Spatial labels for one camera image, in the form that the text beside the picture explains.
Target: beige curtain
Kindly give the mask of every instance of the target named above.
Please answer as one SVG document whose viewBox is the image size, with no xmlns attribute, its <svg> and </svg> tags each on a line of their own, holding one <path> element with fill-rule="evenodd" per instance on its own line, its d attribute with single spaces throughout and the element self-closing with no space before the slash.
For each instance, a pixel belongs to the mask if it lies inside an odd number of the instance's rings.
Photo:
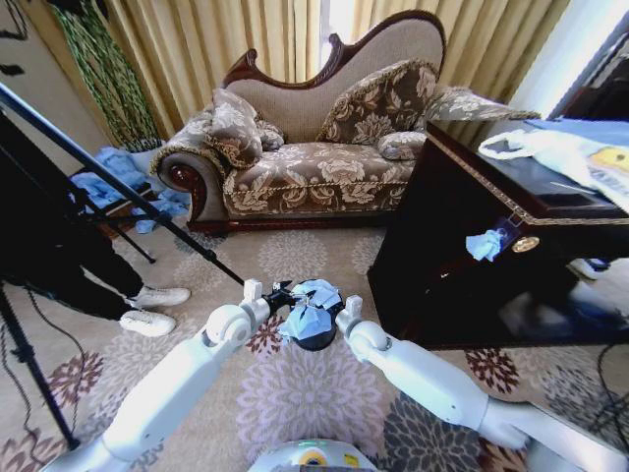
<svg viewBox="0 0 629 472">
<path fill-rule="evenodd" d="M 386 17 L 419 9 L 443 23 L 440 81 L 506 102 L 531 67 L 569 0 L 355 0 L 352 37 Z"/>
<path fill-rule="evenodd" d="M 108 0 L 107 7 L 167 136 L 211 102 L 251 47 L 274 79 L 302 82 L 318 71 L 320 0 Z"/>
</svg>

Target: floral upholstery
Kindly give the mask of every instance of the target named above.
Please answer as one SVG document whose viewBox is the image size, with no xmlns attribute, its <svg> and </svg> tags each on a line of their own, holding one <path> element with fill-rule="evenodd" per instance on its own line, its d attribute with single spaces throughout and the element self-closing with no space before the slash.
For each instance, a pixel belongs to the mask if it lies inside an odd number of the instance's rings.
<svg viewBox="0 0 629 472">
<path fill-rule="evenodd" d="M 424 120 L 526 120 L 540 118 L 534 111 L 520 111 L 474 94 L 468 88 L 437 86 L 427 107 Z"/>
<path fill-rule="evenodd" d="M 252 167 L 262 157 L 256 111 L 243 98 L 225 88 L 217 88 L 213 100 L 214 119 L 207 138 L 234 167 Z"/>
<path fill-rule="evenodd" d="M 414 160 L 424 147 L 426 135 L 419 131 L 403 131 L 383 136 L 377 142 L 377 151 L 389 160 Z"/>
<path fill-rule="evenodd" d="M 415 165 L 383 159 L 374 147 L 286 145 L 250 169 L 233 169 L 223 186 L 232 216 L 395 209 Z"/>
<path fill-rule="evenodd" d="M 256 126 L 262 150 L 278 150 L 284 146 L 284 133 L 277 126 L 264 120 L 256 120 Z"/>
<path fill-rule="evenodd" d="M 410 131 L 424 114 L 436 76 L 433 65 L 420 60 L 366 76 L 336 99 L 316 140 L 374 145 L 384 135 Z"/>
<path fill-rule="evenodd" d="M 212 128 L 214 110 L 208 106 L 201 113 L 193 116 L 190 121 L 179 132 L 173 136 L 168 143 L 161 147 L 150 163 L 150 173 L 159 172 L 160 165 L 164 157 L 176 152 L 189 152 L 211 161 L 216 168 L 221 180 L 227 177 L 232 166 L 225 155 L 216 151 L 213 144 L 208 139 Z"/>
</svg>

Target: white plastic bag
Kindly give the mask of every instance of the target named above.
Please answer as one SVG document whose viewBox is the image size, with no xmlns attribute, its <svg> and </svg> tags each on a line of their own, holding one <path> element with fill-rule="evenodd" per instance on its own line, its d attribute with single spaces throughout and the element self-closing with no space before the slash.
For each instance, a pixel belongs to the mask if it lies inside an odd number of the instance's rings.
<svg viewBox="0 0 629 472">
<path fill-rule="evenodd" d="M 489 146 L 505 141 L 510 150 Z M 515 130 L 492 136 L 479 146 L 492 159 L 533 157 L 583 187 L 598 190 L 629 212 L 629 148 L 616 147 L 560 131 Z"/>
</svg>

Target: tripod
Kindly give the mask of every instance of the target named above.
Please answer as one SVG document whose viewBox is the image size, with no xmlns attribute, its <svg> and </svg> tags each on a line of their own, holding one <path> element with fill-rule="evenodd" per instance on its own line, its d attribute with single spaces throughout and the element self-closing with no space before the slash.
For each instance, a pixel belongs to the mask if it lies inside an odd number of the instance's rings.
<svg viewBox="0 0 629 472">
<path fill-rule="evenodd" d="M 27 365 L 30 375 L 37 384 L 37 387 L 41 392 L 41 396 L 43 396 L 46 406 L 50 410 L 52 418 L 55 420 L 57 427 L 68 444 L 68 448 L 77 448 L 79 446 L 79 440 L 73 436 L 72 431 L 68 427 L 68 424 L 61 413 L 59 405 L 55 401 L 54 395 L 50 391 L 50 387 L 46 382 L 46 377 L 41 372 L 41 369 L 39 369 L 39 365 L 35 360 L 35 351 L 29 344 L 27 336 L 22 330 L 22 326 L 20 325 L 20 322 L 11 307 L 11 303 L 9 302 L 7 295 L 4 293 L 4 282 L 2 282 L 2 280 L 0 280 L 0 312 L 2 313 L 4 324 L 9 330 L 9 334 L 11 334 L 11 337 L 13 337 L 13 340 L 16 343 L 16 348 L 11 352 L 18 358 L 18 362 L 22 362 Z"/>
<path fill-rule="evenodd" d="M 216 254 L 210 249 L 204 248 L 201 244 L 195 241 L 191 236 L 189 236 L 184 230 L 182 230 L 179 226 L 174 224 L 171 220 L 171 216 L 165 211 L 158 211 L 154 206 L 152 206 L 147 200 L 145 200 L 140 194 L 138 194 L 131 187 L 121 182 L 114 176 L 111 172 L 109 172 L 104 166 L 102 166 L 99 162 L 92 159 L 92 157 L 81 147 L 79 147 L 75 142 L 73 142 L 70 138 L 68 138 L 63 132 L 61 132 L 58 128 L 56 128 L 52 123 L 47 121 L 43 116 L 37 113 L 34 109 L 32 109 L 28 104 L 26 104 L 23 100 L 21 100 L 18 96 L 12 93 L 5 85 L 0 84 L 0 102 L 6 104 L 9 108 L 15 111 L 22 118 L 27 120 L 31 125 L 34 126 L 35 129 L 40 131 L 44 136 L 53 141 L 60 148 L 65 150 L 68 154 L 78 160 L 82 165 L 84 165 L 87 169 L 94 172 L 98 177 L 100 177 L 103 181 L 108 183 L 111 187 L 116 189 L 120 194 L 122 194 L 127 200 L 129 200 L 132 204 L 141 208 L 145 214 L 142 215 L 133 215 L 133 216 L 123 216 L 123 217 L 109 217 L 104 211 L 102 211 L 98 206 L 96 206 L 87 196 L 85 190 L 79 189 L 70 179 L 68 179 L 65 175 L 56 176 L 58 182 L 63 182 L 63 187 L 68 189 L 68 192 L 74 196 L 74 208 L 73 214 L 70 219 L 82 222 L 89 223 L 100 223 L 104 222 L 108 224 L 114 231 L 116 231 L 121 237 L 123 237 L 129 244 L 131 244 L 136 250 L 138 250 L 150 263 L 154 263 L 155 260 L 147 254 L 138 244 L 136 244 L 129 236 L 125 234 L 118 227 L 119 222 L 123 221 L 139 221 L 143 219 L 151 219 L 166 229 L 171 231 L 176 237 L 184 241 L 188 244 L 193 250 L 201 254 L 207 261 L 213 263 L 227 275 L 229 275 L 233 280 L 243 285 L 243 279 L 238 276 L 234 271 L 232 271 L 229 267 L 224 265 L 221 261 L 218 260 Z M 24 162 L 20 162 L 18 158 L 15 158 L 9 152 L 6 152 L 1 144 L 0 151 L 3 154 L 8 155 L 11 160 L 20 168 L 20 170 L 25 173 L 32 183 L 34 183 L 40 190 L 44 192 L 44 195 L 49 194 L 46 191 L 46 186 L 42 185 L 41 181 L 39 181 L 36 177 L 33 176 L 31 169 L 29 169 Z M 86 207 L 89 207 L 93 213 L 89 214 L 86 212 Z M 13 312 L 9 300 L 7 299 L 4 290 L 2 289 L 2 282 L 0 282 L 0 311 L 2 312 L 2 317 L 6 324 L 6 327 L 13 337 L 17 349 L 13 351 L 14 354 L 18 357 L 20 362 L 24 362 L 27 364 L 29 368 L 30 374 L 32 375 L 35 383 L 37 384 L 45 402 L 52 414 L 57 426 L 59 427 L 64 439 L 66 440 L 69 449 L 74 449 L 79 445 L 79 441 L 73 437 L 70 428 L 68 427 L 59 406 L 57 405 L 54 396 L 52 395 L 48 384 L 46 383 L 45 377 L 39 366 L 37 365 L 34 357 L 34 351 L 32 346 L 29 344 L 20 323 Z"/>
</svg>

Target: gold knob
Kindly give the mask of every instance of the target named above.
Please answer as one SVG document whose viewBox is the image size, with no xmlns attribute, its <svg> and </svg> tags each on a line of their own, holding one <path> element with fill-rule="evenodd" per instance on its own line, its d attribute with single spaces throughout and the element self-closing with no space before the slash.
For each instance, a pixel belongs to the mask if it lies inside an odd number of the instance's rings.
<svg viewBox="0 0 629 472">
<path fill-rule="evenodd" d="M 523 238 L 518 239 L 511 249 L 513 249 L 514 253 L 526 253 L 527 251 L 531 251 L 540 243 L 540 238 L 537 236 L 525 236 Z"/>
</svg>

